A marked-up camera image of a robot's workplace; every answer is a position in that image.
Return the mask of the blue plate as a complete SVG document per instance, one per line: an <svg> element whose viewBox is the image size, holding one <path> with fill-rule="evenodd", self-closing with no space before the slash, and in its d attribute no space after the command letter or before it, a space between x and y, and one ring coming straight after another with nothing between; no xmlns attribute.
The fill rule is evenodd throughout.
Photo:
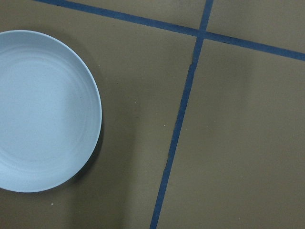
<svg viewBox="0 0 305 229"><path fill-rule="evenodd" d="M0 34L0 186L51 189L76 175L100 136L102 106L83 60L40 32Z"/></svg>

